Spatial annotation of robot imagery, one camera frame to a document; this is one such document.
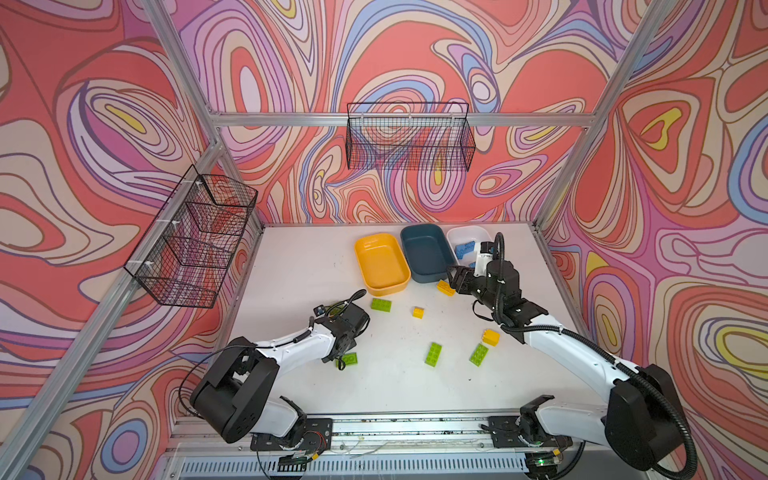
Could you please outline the blue lego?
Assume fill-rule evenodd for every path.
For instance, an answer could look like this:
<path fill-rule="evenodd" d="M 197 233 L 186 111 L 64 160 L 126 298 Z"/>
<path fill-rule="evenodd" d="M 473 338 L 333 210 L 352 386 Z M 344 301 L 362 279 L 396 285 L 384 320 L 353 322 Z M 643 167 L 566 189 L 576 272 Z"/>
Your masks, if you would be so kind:
<path fill-rule="evenodd" d="M 466 243 L 457 244 L 454 246 L 454 253 L 456 255 L 456 258 L 461 261 L 465 257 L 470 256 L 475 252 L 476 242 L 475 241 L 469 241 Z"/>

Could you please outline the yellow sloped lego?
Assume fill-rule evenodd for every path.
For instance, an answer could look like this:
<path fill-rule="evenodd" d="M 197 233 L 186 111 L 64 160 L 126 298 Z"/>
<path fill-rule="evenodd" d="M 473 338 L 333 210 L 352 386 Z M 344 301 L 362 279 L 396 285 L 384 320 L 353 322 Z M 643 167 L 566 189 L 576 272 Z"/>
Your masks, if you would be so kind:
<path fill-rule="evenodd" d="M 446 296 L 454 296 L 456 291 L 445 280 L 439 280 L 437 283 L 437 290 Z"/>

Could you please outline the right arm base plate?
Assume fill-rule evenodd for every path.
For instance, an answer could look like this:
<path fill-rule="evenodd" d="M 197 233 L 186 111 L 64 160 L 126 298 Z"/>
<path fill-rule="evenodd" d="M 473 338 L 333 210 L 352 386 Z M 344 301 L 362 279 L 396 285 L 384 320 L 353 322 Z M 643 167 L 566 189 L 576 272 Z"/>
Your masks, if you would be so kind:
<path fill-rule="evenodd" d="M 567 449 L 573 445 L 570 437 L 547 434 L 535 420 L 519 415 L 490 416 L 480 429 L 491 436 L 495 448 Z"/>

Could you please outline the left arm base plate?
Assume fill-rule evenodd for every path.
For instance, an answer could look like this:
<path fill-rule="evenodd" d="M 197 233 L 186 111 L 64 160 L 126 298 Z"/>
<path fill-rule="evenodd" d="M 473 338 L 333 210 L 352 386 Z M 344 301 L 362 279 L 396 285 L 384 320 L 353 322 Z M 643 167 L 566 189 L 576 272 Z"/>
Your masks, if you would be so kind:
<path fill-rule="evenodd" d="M 253 434 L 250 450 L 256 452 L 323 453 L 332 445 L 334 421 L 330 417 L 300 419 L 283 437 Z"/>

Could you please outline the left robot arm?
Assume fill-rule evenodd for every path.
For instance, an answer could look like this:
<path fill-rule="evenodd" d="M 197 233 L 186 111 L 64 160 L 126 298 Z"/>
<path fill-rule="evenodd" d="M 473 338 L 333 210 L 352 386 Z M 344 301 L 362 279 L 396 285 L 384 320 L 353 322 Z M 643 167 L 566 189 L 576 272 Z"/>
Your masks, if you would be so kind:
<path fill-rule="evenodd" d="M 231 340 L 210 355 L 213 363 L 189 399 L 180 402 L 229 444 L 251 434 L 285 450 L 306 448 L 310 438 L 328 445 L 322 433 L 310 431 L 306 413 L 295 402 L 285 396 L 272 400 L 271 392 L 280 375 L 308 363 L 346 368 L 357 338 L 370 324 L 370 315 L 356 304 L 366 294 L 360 289 L 315 307 L 299 332 L 261 343 L 243 336 Z"/>

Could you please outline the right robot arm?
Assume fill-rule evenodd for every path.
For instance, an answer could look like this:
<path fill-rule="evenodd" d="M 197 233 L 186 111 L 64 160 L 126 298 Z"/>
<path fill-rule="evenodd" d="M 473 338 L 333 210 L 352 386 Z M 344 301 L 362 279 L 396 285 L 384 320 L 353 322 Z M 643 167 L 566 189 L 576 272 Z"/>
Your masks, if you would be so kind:
<path fill-rule="evenodd" d="M 621 359 L 585 336 L 566 328 L 545 308 L 522 295 L 511 262 L 494 259 L 484 274 L 451 266 L 450 287 L 489 309 L 487 320 L 507 335 L 566 368 L 601 399 L 574 404 L 542 394 L 520 408 L 512 432 L 536 445 L 564 436 L 609 447 L 638 471 L 667 479 L 691 479 L 698 455 L 689 422 L 671 375 Z"/>

